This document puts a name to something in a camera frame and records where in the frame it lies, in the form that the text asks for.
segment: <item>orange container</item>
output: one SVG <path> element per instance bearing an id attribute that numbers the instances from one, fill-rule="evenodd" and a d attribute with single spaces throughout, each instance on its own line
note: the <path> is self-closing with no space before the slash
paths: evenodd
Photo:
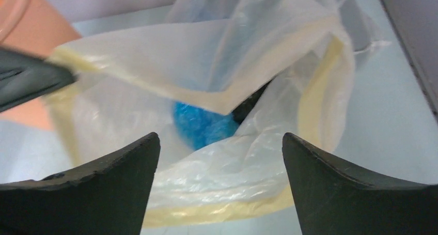
<path id="1" fill-rule="evenodd" d="M 0 0 L 0 44 L 40 57 L 80 35 L 46 0 Z M 40 99 L 7 110 L 4 119 L 51 129 Z"/>

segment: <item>blue plastic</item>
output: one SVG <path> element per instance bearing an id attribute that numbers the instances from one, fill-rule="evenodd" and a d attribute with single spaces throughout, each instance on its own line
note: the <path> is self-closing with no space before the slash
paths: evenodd
<path id="1" fill-rule="evenodd" d="M 233 136 L 239 127 L 232 114 L 220 115 L 180 102 L 175 103 L 174 120 L 180 136 L 195 150 Z"/>

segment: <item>table surface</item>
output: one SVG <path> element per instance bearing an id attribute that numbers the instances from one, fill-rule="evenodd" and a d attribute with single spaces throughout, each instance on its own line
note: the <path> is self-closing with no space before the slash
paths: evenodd
<path id="1" fill-rule="evenodd" d="M 357 70 L 347 127 L 335 154 L 389 176 L 438 183 L 438 126 L 379 0 L 358 0 L 391 45 Z M 169 7 L 73 24 L 84 36 L 163 22 Z M 0 182 L 41 179 L 71 167 L 54 134 L 0 121 Z M 301 234 L 295 208 L 218 224 L 142 234 Z"/>

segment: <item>yellow tape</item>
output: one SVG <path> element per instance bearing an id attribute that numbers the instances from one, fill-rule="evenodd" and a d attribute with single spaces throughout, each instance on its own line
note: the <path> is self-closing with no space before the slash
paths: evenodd
<path id="1" fill-rule="evenodd" d="M 299 136 L 317 146 L 321 146 L 318 126 L 319 118 L 322 113 L 321 108 L 324 90 L 327 86 L 328 76 L 338 63 L 342 49 L 342 42 L 337 38 L 333 38 L 326 50 L 324 58 L 321 60 L 318 69 L 315 71 L 300 99 L 298 111 Z M 85 61 L 75 53 L 70 52 L 68 49 L 58 49 L 55 51 L 53 59 L 60 62 L 69 62 L 75 65 L 77 69 L 85 71 L 98 70 L 91 63 Z M 71 153 L 75 165 L 82 163 L 78 159 L 77 139 L 72 120 L 74 98 L 78 93 L 79 90 L 73 85 L 46 97 L 57 131 L 60 133 L 62 141 L 68 151 Z M 278 196 L 257 201 L 235 201 L 204 206 L 148 210 L 145 215 L 143 227 L 192 225 L 239 220 L 259 217 L 291 206 L 293 206 L 293 198 L 290 187 L 287 186 Z"/>

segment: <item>orange object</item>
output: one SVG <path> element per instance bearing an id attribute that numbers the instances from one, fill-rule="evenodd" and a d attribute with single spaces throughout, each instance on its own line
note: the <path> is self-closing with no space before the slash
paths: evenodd
<path id="1" fill-rule="evenodd" d="M 80 37 L 46 0 L 0 0 L 0 5 L 3 46 L 46 58 L 58 45 Z M 52 128 L 40 99 L 9 109 L 0 117 L 28 126 Z"/>

